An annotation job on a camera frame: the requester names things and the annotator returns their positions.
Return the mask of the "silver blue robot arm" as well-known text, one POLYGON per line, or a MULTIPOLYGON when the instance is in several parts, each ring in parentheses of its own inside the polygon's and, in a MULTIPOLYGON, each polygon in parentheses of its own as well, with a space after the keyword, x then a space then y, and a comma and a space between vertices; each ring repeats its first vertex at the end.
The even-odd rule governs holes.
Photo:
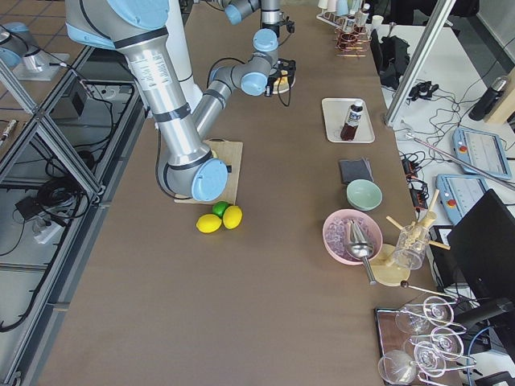
POLYGON ((123 54, 167 144, 167 160, 156 179, 177 199, 216 200, 228 181, 225 163, 204 143, 212 124, 239 89, 261 96, 274 87, 280 27, 286 23, 278 1, 231 1, 224 7, 236 25, 254 11, 261 28, 249 61, 215 69, 200 92, 192 70, 177 1, 67 1, 70 39, 123 54))
POLYGON ((295 22, 281 10, 281 2, 276 0, 231 0, 205 1, 209 6, 225 13, 232 25, 241 23, 254 12, 260 12, 261 29, 272 30, 277 37, 282 27, 291 35, 295 32, 295 22))

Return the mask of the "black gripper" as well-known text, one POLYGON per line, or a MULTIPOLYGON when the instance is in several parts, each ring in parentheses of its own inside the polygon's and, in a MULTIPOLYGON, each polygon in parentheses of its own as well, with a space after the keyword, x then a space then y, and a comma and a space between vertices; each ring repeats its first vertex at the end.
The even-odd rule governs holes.
POLYGON ((279 59, 277 64, 272 67, 271 73, 268 76, 267 85, 265 88, 265 95, 273 95, 273 84, 281 74, 281 70, 287 70, 290 76, 295 77, 296 73, 296 62, 294 60, 279 59))

